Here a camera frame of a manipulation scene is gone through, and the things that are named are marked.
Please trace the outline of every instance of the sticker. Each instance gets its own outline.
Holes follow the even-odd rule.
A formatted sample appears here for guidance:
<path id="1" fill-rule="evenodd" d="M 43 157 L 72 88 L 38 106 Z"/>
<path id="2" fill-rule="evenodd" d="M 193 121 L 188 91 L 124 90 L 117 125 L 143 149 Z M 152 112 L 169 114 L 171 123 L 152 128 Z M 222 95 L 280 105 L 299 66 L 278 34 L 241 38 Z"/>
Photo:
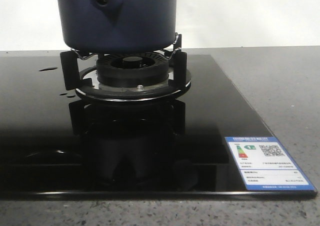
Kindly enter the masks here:
<path id="1" fill-rule="evenodd" d="M 312 190 L 296 162 L 275 137 L 225 137 L 247 190 Z"/>

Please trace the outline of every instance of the burner cap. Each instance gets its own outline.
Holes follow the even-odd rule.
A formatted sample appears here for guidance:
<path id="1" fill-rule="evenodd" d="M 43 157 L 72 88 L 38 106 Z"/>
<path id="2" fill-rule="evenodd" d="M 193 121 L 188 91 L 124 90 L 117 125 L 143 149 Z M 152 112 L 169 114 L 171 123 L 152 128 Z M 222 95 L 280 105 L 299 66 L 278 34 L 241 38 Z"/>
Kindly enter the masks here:
<path id="1" fill-rule="evenodd" d="M 165 81 L 169 76 L 169 62 L 154 52 L 137 54 L 109 54 L 96 62 L 98 81 L 112 87 L 133 88 Z"/>

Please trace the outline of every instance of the gray speckled countertop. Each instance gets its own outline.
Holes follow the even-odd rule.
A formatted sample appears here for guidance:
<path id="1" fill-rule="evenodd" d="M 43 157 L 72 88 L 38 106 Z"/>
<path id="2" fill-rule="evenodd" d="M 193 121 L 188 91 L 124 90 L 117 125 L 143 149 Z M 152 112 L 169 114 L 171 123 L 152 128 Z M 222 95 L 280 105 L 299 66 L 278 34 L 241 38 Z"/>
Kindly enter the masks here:
<path id="1" fill-rule="evenodd" d="M 320 46 L 192 52 L 197 51 L 212 55 L 318 188 Z M 319 197 L 306 201 L 0 201 L 0 226 L 319 226 L 319 209 Z"/>

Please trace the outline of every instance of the black glass cooktop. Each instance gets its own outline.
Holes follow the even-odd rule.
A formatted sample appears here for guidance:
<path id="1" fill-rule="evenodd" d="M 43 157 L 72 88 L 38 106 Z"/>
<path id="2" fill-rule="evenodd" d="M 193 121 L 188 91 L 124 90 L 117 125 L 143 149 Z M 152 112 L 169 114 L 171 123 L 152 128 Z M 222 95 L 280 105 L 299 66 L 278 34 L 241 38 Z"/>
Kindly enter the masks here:
<path id="1" fill-rule="evenodd" d="M 273 134 L 209 55 L 188 69 L 178 99 L 90 104 L 65 90 L 59 56 L 1 57 L 0 198 L 314 197 L 247 190 L 225 137 Z"/>

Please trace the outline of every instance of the dark blue kettle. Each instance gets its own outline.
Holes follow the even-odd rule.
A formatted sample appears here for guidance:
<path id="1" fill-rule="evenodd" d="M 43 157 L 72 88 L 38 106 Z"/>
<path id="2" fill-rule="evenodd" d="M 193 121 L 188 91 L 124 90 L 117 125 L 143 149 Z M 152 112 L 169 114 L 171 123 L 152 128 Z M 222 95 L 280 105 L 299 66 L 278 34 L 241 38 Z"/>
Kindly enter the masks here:
<path id="1" fill-rule="evenodd" d="M 90 53 L 140 53 L 175 41 L 177 0 L 58 0 L 63 39 Z"/>

